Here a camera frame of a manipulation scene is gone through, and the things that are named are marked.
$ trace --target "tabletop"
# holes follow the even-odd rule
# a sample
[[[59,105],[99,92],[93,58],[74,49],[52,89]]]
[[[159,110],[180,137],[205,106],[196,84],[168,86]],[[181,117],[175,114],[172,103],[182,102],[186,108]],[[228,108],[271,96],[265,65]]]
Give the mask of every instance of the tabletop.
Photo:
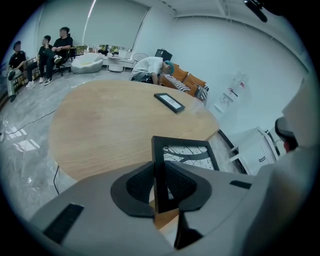
[[[175,114],[157,98],[168,93],[185,109]],[[203,103],[182,91],[115,80],[86,82],[54,114],[49,149],[60,168],[79,181],[152,161],[153,136],[208,140],[219,130]]]

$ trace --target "white bean bag chair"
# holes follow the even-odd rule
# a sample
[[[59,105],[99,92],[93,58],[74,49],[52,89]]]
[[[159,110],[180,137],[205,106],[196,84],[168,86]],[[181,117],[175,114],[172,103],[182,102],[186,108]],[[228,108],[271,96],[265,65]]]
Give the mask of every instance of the white bean bag chair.
[[[75,74],[87,74],[98,72],[104,61],[104,57],[97,53],[87,53],[76,57],[71,63],[71,70]]]

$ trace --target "man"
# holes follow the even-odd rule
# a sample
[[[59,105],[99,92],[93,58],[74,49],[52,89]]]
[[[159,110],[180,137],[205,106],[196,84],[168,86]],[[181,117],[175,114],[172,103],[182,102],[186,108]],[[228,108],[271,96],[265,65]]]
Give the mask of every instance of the man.
[[[46,63],[46,81],[44,85],[48,85],[52,82],[52,73],[55,64],[65,63],[68,57],[68,50],[73,45],[72,37],[68,36],[70,29],[66,26],[60,29],[60,38],[54,42],[53,47],[50,49],[49,42],[46,41],[44,45],[44,54],[47,55],[48,60]]]
[[[44,38],[42,39],[42,46],[40,47],[39,53],[38,53],[38,58],[37,58],[37,62],[33,62],[31,63],[29,66],[27,66],[26,70],[28,73],[28,84],[25,86],[26,88],[32,86],[35,81],[32,80],[32,70],[34,70],[36,67],[39,67],[39,71],[40,71],[40,81],[39,83],[43,83],[44,82],[44,71],[45,71],[45,65],[47,65],[47,61],[48,61],[48,56],[45,55],[45,45],[46,42],[48,42],[48,47],[49,49],[52,49],[53,46],[49,44],[51,40],[51,36],[50,35],[46,35],[44,36]]]
[[[7,88],[10,101],[13,102],[16,98],[14,83],[15,79],[24,71],[26,63],[26,54],[21,50],[21,41],[17,41],[13,45],[14,54],[11,56],[7,69]]]
[[[171,61],[164,61],[161,57],[146,57],[134,66],[132,77],[135,81],[152,77],[153,84],[159,85],[160,79],[158,79],[158,76],[161,76],[162,73],[172,75],[174,71],[175,67]]]

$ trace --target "cable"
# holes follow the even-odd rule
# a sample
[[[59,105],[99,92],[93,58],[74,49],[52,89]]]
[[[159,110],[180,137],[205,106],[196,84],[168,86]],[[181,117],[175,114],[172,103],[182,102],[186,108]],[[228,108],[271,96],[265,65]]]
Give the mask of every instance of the cable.
[[[10,132],[10,133],[6,133],[6,132],[4,132],[3,134],[5,134],[5,135],[15,134],[16,132],[20,131],[22,128],[26,127],[27,125],[32,124],[32,123],[34,123],[34,122],[36,122],[36,121],[40,120],[41,118],[44,118],[44,117],[46,117],[46,116],[48,116],[48,115],[52,114],[52,113],[53,113],[53,112],[55,112],[56,110],[57,110],[57,109],[55,109],[55,110],[51,111],[51,112],[50,112],[50,113],[48,113],[48,114],[45,114],[45,115],[43,115],[43,116],[39,117],[37,120],[34,120],[34,121],[31,121],[31,122],[26,123],[24,126],[22,126],[21,128],[19,128],[19,129],[18,129],[18,130],[16,130],[16,131],[13,131],[13,132]]]
[[[53,185],[54,185],[55,190],[56,190],[56,192],[58,193],[58,195],[60,195],[60,194],[59,194],[59,191],[58,191],[58,189],[57,189],[57,187],[56,187],[56,183],[55,183],[58,170],[59,170],[59,165],[58,165],[58,167],[57,167],[57,169],[56,169],[56,171],[55,171],[55,175],[54,175],[54,178],[53,178]]]

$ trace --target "marble floor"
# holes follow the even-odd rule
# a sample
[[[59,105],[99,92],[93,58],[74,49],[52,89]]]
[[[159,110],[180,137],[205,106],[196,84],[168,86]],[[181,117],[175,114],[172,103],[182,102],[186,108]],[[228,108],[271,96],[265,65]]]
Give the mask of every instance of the marble floor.
[[[4,106],[0,112],[0,181],[17,214],[29,220],[41,206],[57,196],[53,183],[57,163],[48,148],[48,132],[54,116],[51,112],[67,93],[85,82],[128,80],[130,76],[129,71],[116,73],[104,68],[92,74],[65,71],[62,77],[55,74],[48,86],[36,81],[29,88],[22,88],[15,101]],[[216,134],[209,142],[220,170],[238,173],[236,165],[228,161],[232,153],[220,135]],[[75,182],[58,171],[55,184],[59,192]]]

